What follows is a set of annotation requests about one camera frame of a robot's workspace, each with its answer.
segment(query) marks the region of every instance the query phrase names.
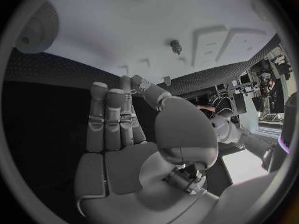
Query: purple light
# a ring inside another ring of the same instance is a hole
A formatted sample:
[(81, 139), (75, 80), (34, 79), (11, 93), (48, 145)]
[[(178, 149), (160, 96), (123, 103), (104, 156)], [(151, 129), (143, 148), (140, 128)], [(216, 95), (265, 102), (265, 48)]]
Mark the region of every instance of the purple light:
[(278, 138), (278, 144), (286, 153), (289, 153), (289, 148), (284, 144), (281, 136)]

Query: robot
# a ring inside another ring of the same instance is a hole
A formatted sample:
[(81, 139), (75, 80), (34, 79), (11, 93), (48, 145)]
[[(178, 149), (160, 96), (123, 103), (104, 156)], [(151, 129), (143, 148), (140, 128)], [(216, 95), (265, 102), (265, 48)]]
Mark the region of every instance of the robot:
[[(180, 223), (196, 207), (203, 219), (218, 199), (206, 190), (204, 171), (215, 163), (219, 142), (248, 149), (268, 168), (272, 147), (225, 117), (208, 119), (190, 101), (138, 75), (123, 76), (120, 84), (91, 87), (87, 153), (74, 188), (77, 208), (91, 222)], [(157, 144), (146, 141), (134, 92), (159, 111)]]

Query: white ceiling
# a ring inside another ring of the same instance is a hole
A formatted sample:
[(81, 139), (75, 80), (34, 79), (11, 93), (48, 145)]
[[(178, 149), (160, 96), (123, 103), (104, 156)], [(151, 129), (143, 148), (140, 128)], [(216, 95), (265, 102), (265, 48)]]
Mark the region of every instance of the white ceiling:
[[(46, 51), (160, 83), (249, 60), (275, 34), (249, 0), (50, 0), (60, 30)], [(182, 46), (174, 54), (170, 41)]]

